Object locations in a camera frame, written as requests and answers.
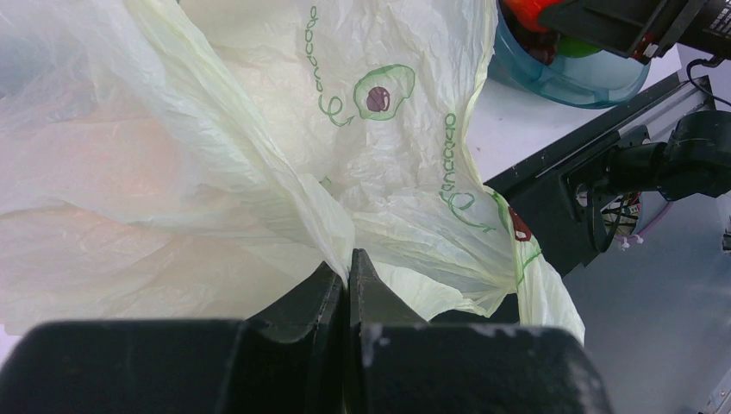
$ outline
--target produce bag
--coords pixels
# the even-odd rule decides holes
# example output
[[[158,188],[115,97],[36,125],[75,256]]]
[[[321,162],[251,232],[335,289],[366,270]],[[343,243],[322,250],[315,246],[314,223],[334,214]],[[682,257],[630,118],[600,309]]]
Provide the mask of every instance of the produce bag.
[[[0,323],[250,317],[353,248],[583,339],[465,133],[492,1],[0,0]]]

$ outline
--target white table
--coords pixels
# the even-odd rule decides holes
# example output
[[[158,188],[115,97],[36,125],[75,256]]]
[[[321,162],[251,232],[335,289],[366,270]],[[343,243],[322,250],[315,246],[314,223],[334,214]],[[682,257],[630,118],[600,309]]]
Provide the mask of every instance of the white table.
[[[664,58],[653,60],[642,89],[680,68],[680,56],[674,47]],[[606,111],[565,106],[488,78],[472,115],[467,144],[486,181]]]

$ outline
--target plastic container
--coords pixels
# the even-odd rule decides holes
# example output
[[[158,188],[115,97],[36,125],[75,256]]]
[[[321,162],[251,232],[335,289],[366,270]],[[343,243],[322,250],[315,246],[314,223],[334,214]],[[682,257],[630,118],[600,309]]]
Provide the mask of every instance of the plastic container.
[[[627,102],[650,72],[650,65],[605,51],[577,59],[557,54],[550,66],[543,65],[518,44],[502,11],[499,19],[493,60],[497,62],[490,64],[490,76],[500,80],[500,72],[507,72],[521,87],[560,104],[601,109]]]

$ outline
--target pink cable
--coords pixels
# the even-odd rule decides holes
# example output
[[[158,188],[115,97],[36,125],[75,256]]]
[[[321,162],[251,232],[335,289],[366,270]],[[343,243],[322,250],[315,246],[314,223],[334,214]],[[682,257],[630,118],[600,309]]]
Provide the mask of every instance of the pink cable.
[[[642,229],[642,231],[640,233],[638,233],[637,235],[631,235],[630,237],[627,237],[628,242],[631,241],[633,243],[636,243],[637,236],[642,238],[644,235],[647,234],[647,232],[652,230],[653,227],[655,227],[655,224],[657,224],[660,220],[662,220],[662,217],[664,217],[667,214],[667,212],[670,211],[670,208],[672,207],[672,205],[673,205],[672,201],[668,204],[665,204],[665,207],[663,207],[663,210],[661,210],[660,213],[658,213],[658,215],[655,216],[655,218],[650,223],[648,223],[647,226],[645,226],[645,228]],[[618,235],[615,236],[615,240],[617,240],[618,242],[624,242],[624,239]]]

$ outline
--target wrinkled plastic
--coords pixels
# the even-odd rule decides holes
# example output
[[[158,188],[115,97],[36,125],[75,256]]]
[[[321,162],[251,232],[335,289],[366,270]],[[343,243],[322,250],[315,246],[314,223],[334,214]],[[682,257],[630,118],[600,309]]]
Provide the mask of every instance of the wrinkled plastic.
[[[0,323],[249,317],[365,248],[424,317],[584,326],[465,132],[492,1],[0,0]]]

